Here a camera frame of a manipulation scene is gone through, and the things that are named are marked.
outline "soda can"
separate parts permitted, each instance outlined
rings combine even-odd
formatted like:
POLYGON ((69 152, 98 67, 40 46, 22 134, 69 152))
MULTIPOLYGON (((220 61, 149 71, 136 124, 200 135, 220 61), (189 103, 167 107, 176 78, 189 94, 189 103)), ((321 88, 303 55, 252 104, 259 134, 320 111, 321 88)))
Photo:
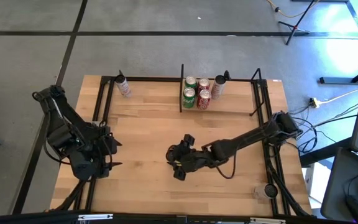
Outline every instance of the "soda can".
POLYGON ((217 75, 215 77, 214 85, 212 86, 212 99, 216 100, 222 94, 224 84, 226 83, 226 79, 223 75, 217 75))
POLYGON ((196 89, 197 87, 197 79, 195 77, 186 77, 185 79, 185 88, 193 88, 196 89))
POLYGON ((196 101, 196 90, 192 87, 185 88, 183 91, 182 105, 185 108, 192 108, 196 101))
POLYGON ((116 83, 122 96, 131 97, 131 89, 129 88, 127 79, 122 74, 121 70, 119 71, 119 75, 116 77, 116 83))
POLYGON ((256 199, 272 199, 277 194, 278 190, 273 184, 261 184, 254 189, 254 198, 256 199))
POLYGON ((209 90, 209 79, 202 78, 198 81, 197 93, 200 93, 201 90, 209 90))
POLYGON ((211 101, 211 92, 209 90, 201 90, 197 98, 197 107, 200 110, 206 110, 211 101))

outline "wooden tabletop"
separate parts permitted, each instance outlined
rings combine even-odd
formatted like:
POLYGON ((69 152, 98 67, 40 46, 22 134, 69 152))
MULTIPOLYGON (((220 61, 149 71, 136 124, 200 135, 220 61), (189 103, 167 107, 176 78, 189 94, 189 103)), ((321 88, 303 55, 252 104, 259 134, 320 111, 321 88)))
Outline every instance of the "wooden tabletop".
MULTIPOLYGON (((100 76, 86 75, 76 111, 91 121, 98 94, 100 76)), ((280 80, 268 80, 268 91, 274 111, 287 110, 280 80)), ((211 100, 209 110, 179 112, 179 83, 129 82, 132 97, 122 97, 114 88, 108 125, 123 145, 113 161, 110 176, 98 179, 92 211, 110 213, 153 213, 187 215, 257 215, 271 216, 269 200, 252 197, 255 186, 267 182, 262 144, 257 142, 237 153, 236 175, 224 179, 216 169, 202 168, 188 173, 185 181, 173 178, 172 167, 165 153, 172 144, 179 144, 184 134, 195 137, 194 148, 217 139, 230 139, 259 126, 254 110, 250 83, 227 82, 223 96, 211 100)), ((102 117, 107 86, 99 117, 102 117)), ((297 202, 311 212, 302 176, 298 152, 284 145, 281 159, 285 182, 297 202)), ((233 158, 221 166, 226 175, 232 171, 233 158)), ((59 206, 78 180, 70 166, 62 165, 50 207, 59 206)), ((81 207, 85 207, 88 184, 81 207)), ((277 197, 279 211, 281 197, 277 197)))

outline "gray floor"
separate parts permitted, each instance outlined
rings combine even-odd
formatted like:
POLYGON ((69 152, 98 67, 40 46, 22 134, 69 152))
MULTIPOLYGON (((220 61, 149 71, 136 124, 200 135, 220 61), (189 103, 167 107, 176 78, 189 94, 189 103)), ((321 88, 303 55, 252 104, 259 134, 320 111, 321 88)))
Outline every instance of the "gray floor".
MULTIPOLYGON (((358 11, 358 1, 354 2, 358 11)), ((276 0, 287 14, 301 12, 308 3, 276 0)), ((72 30, 81 1, 0 0, 0 30, 72 30)), ((88 3, 80 30, 212 30, 287 31, 284 19, 266 1, 94 0, 88 3)), ((358 32, 343 3, 322 2, 301 24, 314 32, 358 32)), ((290 110, 309 97, 329 99, 357 86, 323 86, 321 76, 358 74, 358 39, 300 38, 290 46, 281 37, 78 37, 63 86, 75 106, 83 75, 213 77, 229 70, 249 78, 257 67, 264 78, 284 82, 290 110)), ((0 37, 0 214, 10 212, 17 186, 40 124, 42 111, 31 98, 53 84, 68 37, 0 37)), ((311 110, 317 123, 356 104, 358 93, 311 110)), ((351 135, 354 120, 322 126, 335 140, 351 135)), ((330 144, 319 136, 318 147, 330 144)), ((25 212, 48 208, 58 167, 43 153, 32 183, 25 212)))

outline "red soda can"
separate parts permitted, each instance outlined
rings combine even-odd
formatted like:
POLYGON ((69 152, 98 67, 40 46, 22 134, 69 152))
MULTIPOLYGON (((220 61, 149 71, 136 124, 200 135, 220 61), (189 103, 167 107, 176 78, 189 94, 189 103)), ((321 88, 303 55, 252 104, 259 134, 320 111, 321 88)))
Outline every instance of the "red soda can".
POLYGON ((197 93, 200 93, 201 90, 209 90, 209 79, 202 78, 198 81, 197 93))
POLYGON ((223 75, 218 75, 215 77, 215 82, 212 87, 212 99, 218 99, 219 96, 222 94, 224 84, 226 83, 226 79, 223 75))
POLYGON ((209 90, 201 90, 198 93, 197 107, 200 110, 206 110, 211 101, 211 92, 209 90))

